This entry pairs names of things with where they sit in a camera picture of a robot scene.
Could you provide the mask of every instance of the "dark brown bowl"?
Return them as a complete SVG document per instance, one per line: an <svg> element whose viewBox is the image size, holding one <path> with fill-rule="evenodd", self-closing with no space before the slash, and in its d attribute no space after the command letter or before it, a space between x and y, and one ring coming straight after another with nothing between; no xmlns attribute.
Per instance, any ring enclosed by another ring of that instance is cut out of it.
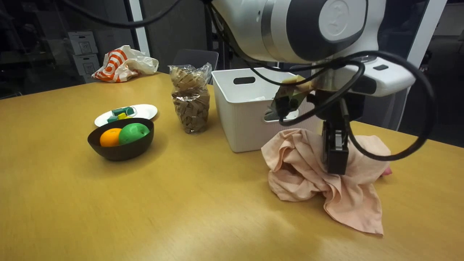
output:
<svg viewBox="0 0 464 261"><path fill-rule="evenodd" d="M107 130L113 128L124 128L124 126L131 123L141 123L148 127L150 133L144 137L124 145L119 145L115 147L102 147L100 146L100 136ZM123 161L135 158L142 153L144 153L151 142L153 141L153 136L155 135L155 125L152 121L142 118L132 118L114 121L112 123L105 124L89 134L87 141L90 146L101 156L111 161Z"/></svg>

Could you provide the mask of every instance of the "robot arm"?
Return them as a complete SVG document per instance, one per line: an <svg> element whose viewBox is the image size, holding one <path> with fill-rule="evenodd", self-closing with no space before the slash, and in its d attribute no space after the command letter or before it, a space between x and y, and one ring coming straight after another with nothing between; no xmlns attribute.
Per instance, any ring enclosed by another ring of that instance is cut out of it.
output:
<svg viewBox="0 0 464 261"><path fill-rule="evenodd" d="M311 63L378 50L377 34L386 0L213 0L219 24L247 60ZM361 60L366 71L351 92L386 96L414 84L402 66L382 58ZM347 65L313 81L318 90L337 91L357 71Z"/></svg>

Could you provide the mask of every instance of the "wooden table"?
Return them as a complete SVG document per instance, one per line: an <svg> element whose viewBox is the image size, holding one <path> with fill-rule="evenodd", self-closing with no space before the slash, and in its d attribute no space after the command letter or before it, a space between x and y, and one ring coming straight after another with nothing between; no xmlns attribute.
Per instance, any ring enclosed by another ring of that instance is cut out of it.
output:
<svg viewBox="0 0 464 261"><path fill-rule="evenodd" d="M383 238L333 221L322 196L282 202L259 151L183 132L168 75L0 100L0 260L462 260L464 149L429 141L375 184ZM109 162L87 144L113 108L159 109L150 149ZM353 123L393 152L415 137Z"/></svg>

